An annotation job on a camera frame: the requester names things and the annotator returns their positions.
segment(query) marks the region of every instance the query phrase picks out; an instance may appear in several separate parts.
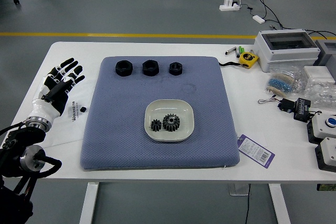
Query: plastic gear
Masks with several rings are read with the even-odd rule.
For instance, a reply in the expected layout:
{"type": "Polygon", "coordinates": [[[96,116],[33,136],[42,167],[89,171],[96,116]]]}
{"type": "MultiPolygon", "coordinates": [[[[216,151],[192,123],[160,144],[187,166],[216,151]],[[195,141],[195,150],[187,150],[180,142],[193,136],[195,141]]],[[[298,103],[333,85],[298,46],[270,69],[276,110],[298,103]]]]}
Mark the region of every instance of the plastic gear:
{"type": "Polygon", "coordinates": [[[180,127],[180,118],[174,114],[168,114],[164,117],[163,128],[167,131],[173,132],[180,127]]]}
{"type": "Polygon", "coordinates": [[[155,132],[159,131],[161,129],[161,122],[158,119],[155,119],[152,121],[151,129],[155,132]]]}

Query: blue button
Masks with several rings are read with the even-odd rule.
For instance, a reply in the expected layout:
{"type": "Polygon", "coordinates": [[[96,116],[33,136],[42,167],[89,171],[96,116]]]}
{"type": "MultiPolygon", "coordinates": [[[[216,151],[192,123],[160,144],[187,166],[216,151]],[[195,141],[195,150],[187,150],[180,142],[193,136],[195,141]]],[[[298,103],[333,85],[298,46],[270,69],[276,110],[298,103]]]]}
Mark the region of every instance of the blue button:
{"type": "Polygon", "coordinates": [[[325,122],[326,122],[326,125],[331,127],[331,128],[336,127],[336,119],[335,118],[328,118],[325,122]]]}

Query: purple tag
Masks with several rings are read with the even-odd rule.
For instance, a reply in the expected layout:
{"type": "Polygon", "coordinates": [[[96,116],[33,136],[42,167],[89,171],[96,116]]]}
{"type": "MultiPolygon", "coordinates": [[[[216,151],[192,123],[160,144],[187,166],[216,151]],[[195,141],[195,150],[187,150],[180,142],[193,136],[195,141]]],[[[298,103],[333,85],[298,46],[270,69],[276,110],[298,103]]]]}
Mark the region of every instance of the purple tag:
{"type": "Polygon", "coordinates": [[[241,153],[248,156],[264,168],[268,168],[275,154],[257,144],[245,135],[238,138],[238,149],[241,153]]]}

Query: white plate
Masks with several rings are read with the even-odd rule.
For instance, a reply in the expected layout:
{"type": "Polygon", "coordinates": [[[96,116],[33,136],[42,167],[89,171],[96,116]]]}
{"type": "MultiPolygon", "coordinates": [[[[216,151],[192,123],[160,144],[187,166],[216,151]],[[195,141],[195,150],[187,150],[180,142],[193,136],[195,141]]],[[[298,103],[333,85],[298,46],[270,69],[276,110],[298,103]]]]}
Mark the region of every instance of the white plate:
{"type": "Polygon", "coordinates": [[[194,131],[194,111],[189,103],[182,100],[162,99],[149,104],[145,112],[145,130],[152,139],[160,142],[179,142],[188,138],[194,131]],[[177,115],[180,118],[180,127],[173,132],[163,128],[163,118],[168,114],[177,115]],[[161,129],[153,131],[153,120],[160,120],[161,129]]]}

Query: tape measure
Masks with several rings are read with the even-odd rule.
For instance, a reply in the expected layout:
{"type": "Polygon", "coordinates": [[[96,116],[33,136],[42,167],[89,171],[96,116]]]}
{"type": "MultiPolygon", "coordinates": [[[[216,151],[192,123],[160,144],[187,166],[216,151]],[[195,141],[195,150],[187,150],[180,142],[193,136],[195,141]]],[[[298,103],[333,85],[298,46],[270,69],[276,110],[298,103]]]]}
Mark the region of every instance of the tape measure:
{"type": "Polygon", "coordinates": [[[258,59],[259,57],[251,52],[243,52],[239,57],[239,63],[246,65],[246,68],[251,68],[258,59]]]}

